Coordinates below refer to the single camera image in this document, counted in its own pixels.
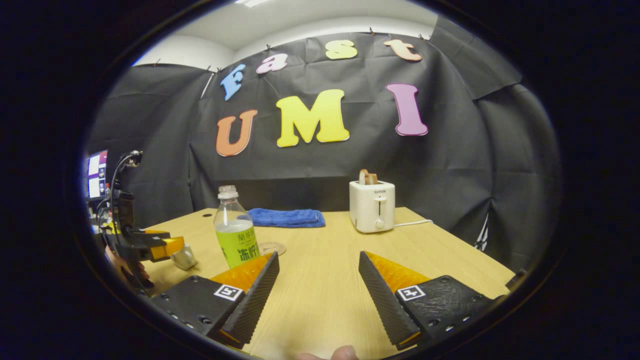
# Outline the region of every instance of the blue letter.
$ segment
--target blue letter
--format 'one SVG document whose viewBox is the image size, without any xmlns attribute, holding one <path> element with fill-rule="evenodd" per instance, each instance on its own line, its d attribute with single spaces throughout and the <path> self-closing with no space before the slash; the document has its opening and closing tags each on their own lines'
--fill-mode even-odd
<svg viewBox="0 0 640 360">
<path fill-rule="evenodd" d="M 238 65 L 226 78 L 222 80 L 220 85 L 225 87 L 225 91 L 227 95 L 225 96 L 225 101 L 229 100 L 235 93 L 240 89 L 239 82 L 242 80 L 242 72 L 244 69 L 244 64 Z"/>
</svg>

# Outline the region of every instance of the ceiling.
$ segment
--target ceiling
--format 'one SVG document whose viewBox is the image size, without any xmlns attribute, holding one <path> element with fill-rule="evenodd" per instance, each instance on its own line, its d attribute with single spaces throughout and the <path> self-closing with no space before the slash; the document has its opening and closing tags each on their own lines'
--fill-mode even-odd
<svg viewBox="0 0 640 360">
<path fill-rule="evenodd" d="M 176 34 L 238 50 L 268 34 L 339 17 L 386 17 L 424 24 L 434 24 L 437 19 L 432 11 L 407 0 L 269 0 L 253 8 L 231 2 Z"/>
</svg>

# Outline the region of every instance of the white toaster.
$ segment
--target white toaster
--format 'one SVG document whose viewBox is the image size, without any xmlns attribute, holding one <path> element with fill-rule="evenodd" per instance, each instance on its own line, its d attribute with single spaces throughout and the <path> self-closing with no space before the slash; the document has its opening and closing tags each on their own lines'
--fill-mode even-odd
<svg viewBox="0 0 640 360">
<path fill-rule="evenodd" d="M 396 186 L 384 181 L 365 185 L 349 183 L 349 216 L 356 229 L 376 233 L 393 229 L 396 215 Z"/>
</svg>

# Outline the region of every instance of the plastic bottle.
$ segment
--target plastic bottle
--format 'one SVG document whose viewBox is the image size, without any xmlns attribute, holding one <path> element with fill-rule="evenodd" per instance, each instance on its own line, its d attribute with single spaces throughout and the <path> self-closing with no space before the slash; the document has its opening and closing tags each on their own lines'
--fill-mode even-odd
<svg viewBox="0 0 640 360">
<path fill-rule="evenodd" d="M 260 256 L 253 231 L 253 220 L 238 202 L 238 192 L 233 185 L 218 188 L 220 207 L 213 219 L 218 243 L 229 268 Z"/>
</svg>

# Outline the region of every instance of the letter m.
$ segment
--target letter m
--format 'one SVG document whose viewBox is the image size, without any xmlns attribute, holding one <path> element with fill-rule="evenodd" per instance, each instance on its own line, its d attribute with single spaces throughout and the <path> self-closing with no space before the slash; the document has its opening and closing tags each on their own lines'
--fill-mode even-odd
<svg viewBox="0 0 640 360">
<path fill-rule="evenodd" d="M 282 130 L 277 141 L 279 147 L 298 144 L 298 137 L 293 133 L 295 126 L 302 139 L 309 143 L 314 137 L 318 122 L 320 131 L 317 135 L 319 142 L 339 142 L 349 139 L 349 131 L 342 123 L 340 100 L 344 91 L 333 89 L 318 94 L 311 110 L 302 103 L 299 97 L 290 96 L 280 99 L 276 106 L 282 111 Z"/>
</svg>

